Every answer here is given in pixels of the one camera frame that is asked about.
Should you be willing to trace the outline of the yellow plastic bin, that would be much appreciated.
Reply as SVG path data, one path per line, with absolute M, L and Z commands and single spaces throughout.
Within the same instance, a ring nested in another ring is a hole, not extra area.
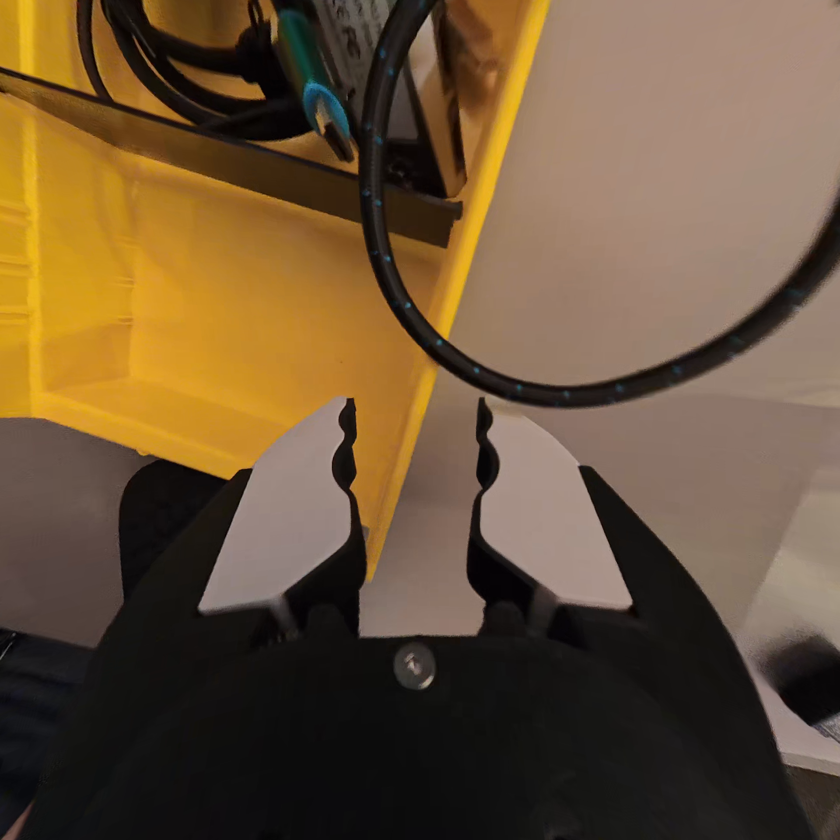
M 2 68 L 88 93 L 74 2 L 2 2 Z M 119 104 L 170 119 L 96 13 Z M 384 303 L 361 226 L 160 164 L 2 94 L 2 418 L 224 478 L 335 396 L 385 535 L 437 371 Z

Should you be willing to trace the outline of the dark bin divider panel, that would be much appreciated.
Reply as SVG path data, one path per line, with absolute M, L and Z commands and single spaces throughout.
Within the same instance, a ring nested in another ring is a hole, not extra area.
M 115 149 L 361 224 L 356 175 L 2 68 L 2 94 Z

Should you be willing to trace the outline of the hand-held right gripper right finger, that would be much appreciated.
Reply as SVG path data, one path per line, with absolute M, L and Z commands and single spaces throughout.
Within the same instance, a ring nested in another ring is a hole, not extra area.
M 476 442 L 467 577 L 485 605 L 627 612 L 633 599 L 579 461 L 533 420 L 484 398 Z

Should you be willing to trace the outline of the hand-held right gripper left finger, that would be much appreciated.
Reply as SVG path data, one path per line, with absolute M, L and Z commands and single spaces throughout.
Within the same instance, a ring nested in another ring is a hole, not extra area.
M 255 462 L 198 610 L 307 615 L 333 603 L 358 615 L 364 530 L 352 492 L 354 400 L 339 396 Z

